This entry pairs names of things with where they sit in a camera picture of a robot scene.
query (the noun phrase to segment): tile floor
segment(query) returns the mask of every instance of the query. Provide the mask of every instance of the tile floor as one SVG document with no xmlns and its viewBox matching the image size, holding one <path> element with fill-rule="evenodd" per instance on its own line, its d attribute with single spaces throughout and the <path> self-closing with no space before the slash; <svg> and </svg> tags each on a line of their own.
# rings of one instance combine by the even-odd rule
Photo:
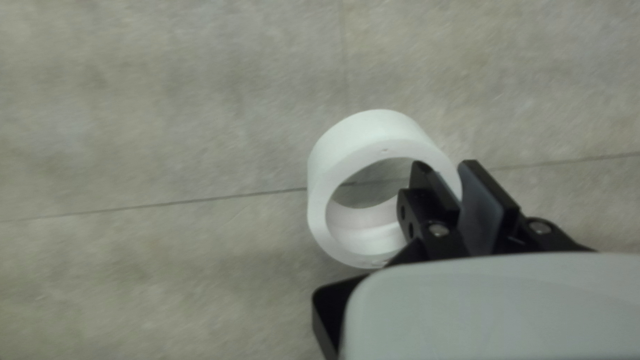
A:
<svg viewBox="0 0 640 360">
<path fill-rule="evenodd" d="M 640 252 L 640 3 L 0 2 L 0 358 L 321 359 L 305 161 L 360 110 Z"/>
</svg>

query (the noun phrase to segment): white ring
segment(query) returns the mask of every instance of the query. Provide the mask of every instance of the white ring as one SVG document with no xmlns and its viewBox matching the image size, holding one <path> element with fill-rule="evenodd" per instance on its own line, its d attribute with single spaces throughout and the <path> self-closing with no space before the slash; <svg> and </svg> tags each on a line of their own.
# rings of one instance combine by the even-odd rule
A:
<svg viewBox="0 0 640 360">
<path fill-rule="evenodd" d="M 332 200 L 349 176 L 389 158 L 427 163 L 461 198 L 455 166 L 411 118 L 392 110 L 369 110 L 340 121 L 318 139 L 309 155 L 307 222 L 320 247 L 342 263 L 379 268 L 406 243 L 395 196 L 364 209 Z"/>
</svg>

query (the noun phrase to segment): screw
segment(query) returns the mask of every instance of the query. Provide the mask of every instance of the screw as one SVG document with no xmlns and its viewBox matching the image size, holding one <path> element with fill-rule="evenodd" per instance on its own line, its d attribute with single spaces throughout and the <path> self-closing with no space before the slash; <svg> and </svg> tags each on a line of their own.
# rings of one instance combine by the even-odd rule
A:
<svg viewBox="0 0 640 360">
<path fill-rule="evenodd" d="M 431 234 L 437 238 L 449 235 L 449 229 L 442 224 L 431 224 L 429 226 L 429 231 L 431 231 Z"/>
<path fill-rule="evenodd" d="M 538 235 L 546 235 L 551 233 L 551 227 L 540 221 L 532 221 L 529 223 L 529 228 Z"/>
</svg>

